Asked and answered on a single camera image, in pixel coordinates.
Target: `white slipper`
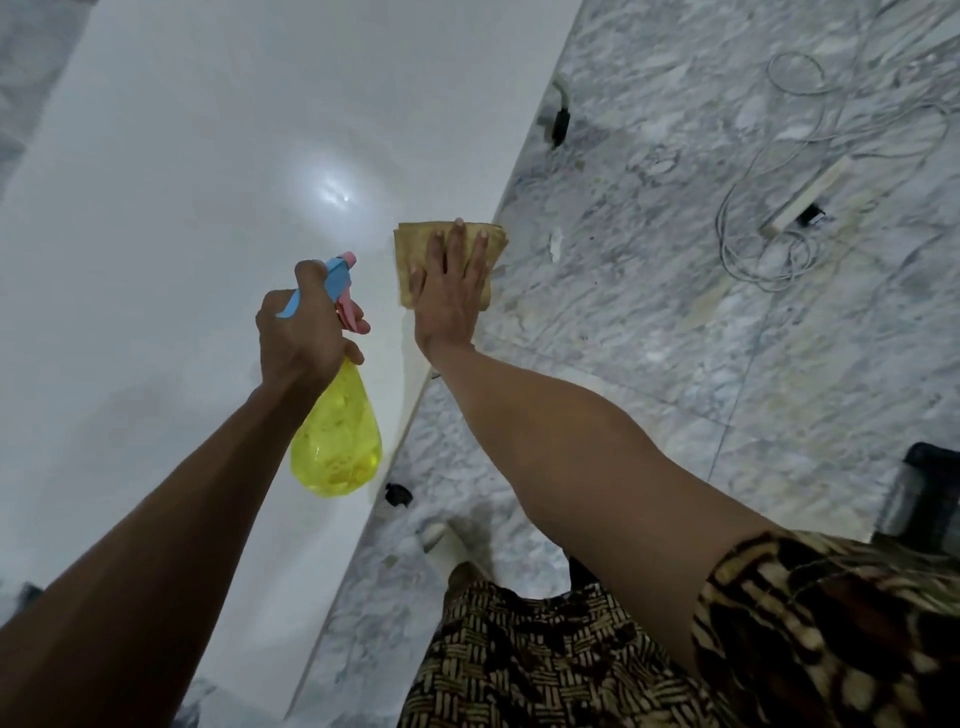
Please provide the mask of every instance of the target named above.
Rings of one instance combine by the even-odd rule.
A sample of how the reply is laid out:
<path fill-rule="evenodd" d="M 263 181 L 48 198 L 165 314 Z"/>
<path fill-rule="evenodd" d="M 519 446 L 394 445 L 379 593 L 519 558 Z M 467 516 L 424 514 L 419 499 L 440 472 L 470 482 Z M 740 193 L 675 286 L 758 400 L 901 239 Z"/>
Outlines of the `white slipper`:
<path fill-rule="evenodd" d="M 423 553 L 426 554 L 444 583 L 449 581 L 450 574 L 461 564 L 473 563 L 464 542 L 446 523 L 430 523 L 420 533 L 420 543 L 423 546 Z M 477 570 L 489 578 L 482 569 L 477 567 Z"/>

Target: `spray bottle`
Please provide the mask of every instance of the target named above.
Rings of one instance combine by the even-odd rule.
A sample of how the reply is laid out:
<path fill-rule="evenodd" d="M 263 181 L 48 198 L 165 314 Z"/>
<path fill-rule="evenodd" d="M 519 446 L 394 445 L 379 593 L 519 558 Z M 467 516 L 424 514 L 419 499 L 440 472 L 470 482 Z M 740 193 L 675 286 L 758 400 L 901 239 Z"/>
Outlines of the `spray bottle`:
<path fill-rule="evenodd" d="M 350 303 L 350 271 L 356 255 L 344 253 L 326 262 L 324 288 L 336 303 L 344 328 L 356 331 Z M 300 304 L 294 291 L 280 318 L 290 318 Z M 380 429 L 356 365 L 344 359 L 340 372 L 307 415 L 290 445 L 290 470 L 311 493 L 345 496 L 369 482 L 383 457 Z"/>

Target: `patterned clothing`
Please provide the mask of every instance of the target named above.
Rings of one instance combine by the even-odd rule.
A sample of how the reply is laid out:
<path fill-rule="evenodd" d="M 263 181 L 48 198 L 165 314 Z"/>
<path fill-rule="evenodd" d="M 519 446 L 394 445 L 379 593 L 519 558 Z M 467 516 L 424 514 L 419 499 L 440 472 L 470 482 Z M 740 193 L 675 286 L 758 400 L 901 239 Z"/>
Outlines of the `patterned clothing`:
<path fill-rule="evenodd" d="M 599 584 L 535 600 L 478 582 L 444 610 L 399 724 L 960 724 L 950 565 L 764 534 L 713 571 L 693 641 L 703 681 Z"/>

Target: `blue spray nozzle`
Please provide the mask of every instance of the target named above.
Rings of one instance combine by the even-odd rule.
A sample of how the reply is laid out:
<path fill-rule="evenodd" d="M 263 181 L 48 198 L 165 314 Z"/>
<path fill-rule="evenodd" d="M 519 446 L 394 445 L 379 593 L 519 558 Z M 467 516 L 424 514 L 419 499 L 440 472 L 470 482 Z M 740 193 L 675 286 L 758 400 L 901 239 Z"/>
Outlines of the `blue spray nozzle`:
<path fill-rule="evenodd" d="M 324 265 L 326 266 L 326 281 L 324 281 L 326 295 L 330 297 L 331 301 L 337 303 L 341 294 L 347 286 L 350 285 L 350 267 L 348 263 L 339 256 L 332 257 Z M 299 305 L 300 289 L 298 288 L 294 291 L 294 295 L 290 297 L 290 301 L 287 302 L 286 307 L 276 315 L 277 318 L 289 319 L 297 312 L 297 306 Z"/>

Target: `sleeve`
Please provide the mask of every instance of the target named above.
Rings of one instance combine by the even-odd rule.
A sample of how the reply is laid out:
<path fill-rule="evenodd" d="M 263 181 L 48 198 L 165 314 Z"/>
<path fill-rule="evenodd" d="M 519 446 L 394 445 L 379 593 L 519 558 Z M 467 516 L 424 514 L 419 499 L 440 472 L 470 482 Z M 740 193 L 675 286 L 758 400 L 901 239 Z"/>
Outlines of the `sleeve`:
<path fill-rule="evenodd" d="M 693 641 L 701 675 L 748 726 L 957 725 L 950 557 L 766 533 L 714 569 Z"/>

